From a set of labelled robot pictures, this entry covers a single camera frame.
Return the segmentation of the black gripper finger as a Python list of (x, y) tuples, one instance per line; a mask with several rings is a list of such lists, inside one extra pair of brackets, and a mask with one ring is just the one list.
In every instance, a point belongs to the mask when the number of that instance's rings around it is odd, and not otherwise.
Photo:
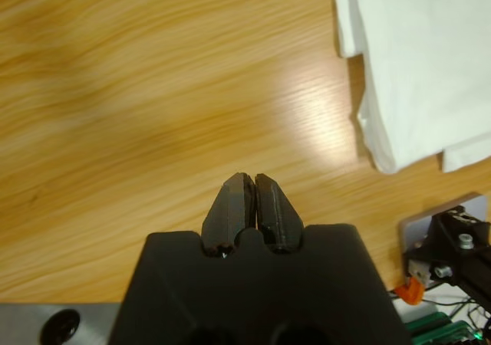
[(201, 239), (206, 254), (232, 254), (241, 231), (254, 227), (255, 184), (248, 174), (238, 172), (222, 184), (203, 222)]
[(299, 250), (303, 221), (279, 184), (266, 174), (255, 177), (257, 229), (275, 253)]

